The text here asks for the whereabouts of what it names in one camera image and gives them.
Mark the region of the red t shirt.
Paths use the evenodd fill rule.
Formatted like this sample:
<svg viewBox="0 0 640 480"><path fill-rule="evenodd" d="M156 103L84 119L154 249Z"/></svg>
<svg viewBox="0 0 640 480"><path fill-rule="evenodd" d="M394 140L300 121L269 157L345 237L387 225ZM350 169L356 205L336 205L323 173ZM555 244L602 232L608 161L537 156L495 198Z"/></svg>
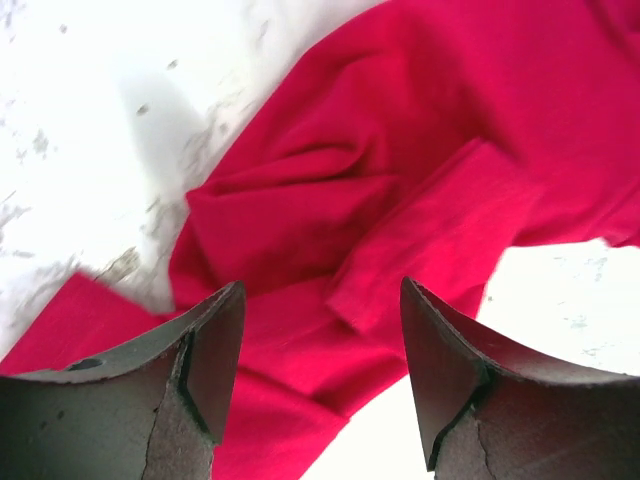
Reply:
<svg viewBox="0 0 640 480"><path fill-rule="evenodd" d="M478 310L501 254L639 240L635 1L388 1L311 47L204 184L151 314L73 275L1 364L95 373L185 321L213 479L298 479L403 377L400 284Z"/></svg>

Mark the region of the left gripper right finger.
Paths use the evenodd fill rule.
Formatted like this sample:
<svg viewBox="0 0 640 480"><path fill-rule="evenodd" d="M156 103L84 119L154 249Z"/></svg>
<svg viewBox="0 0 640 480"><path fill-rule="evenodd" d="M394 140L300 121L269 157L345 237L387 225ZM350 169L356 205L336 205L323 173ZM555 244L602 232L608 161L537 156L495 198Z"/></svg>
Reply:
<svg viewBox="0 0 640 480"><path fill-rule="evenodd" d="M439 479L635 479L639 381L524 346L412 279L401 322L427 469Z"/></svg>

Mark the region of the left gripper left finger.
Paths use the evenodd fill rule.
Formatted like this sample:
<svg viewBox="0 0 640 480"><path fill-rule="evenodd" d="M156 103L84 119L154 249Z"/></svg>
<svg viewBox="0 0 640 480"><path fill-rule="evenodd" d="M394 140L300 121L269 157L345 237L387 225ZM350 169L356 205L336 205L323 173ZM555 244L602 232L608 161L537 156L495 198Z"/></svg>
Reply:
<svg viewBox="0 0 640 480"><path fill-rule="evenodd" d="M163 325L69 367L1 380L5 479L208 479L246 309L233 282Z"/></svg>

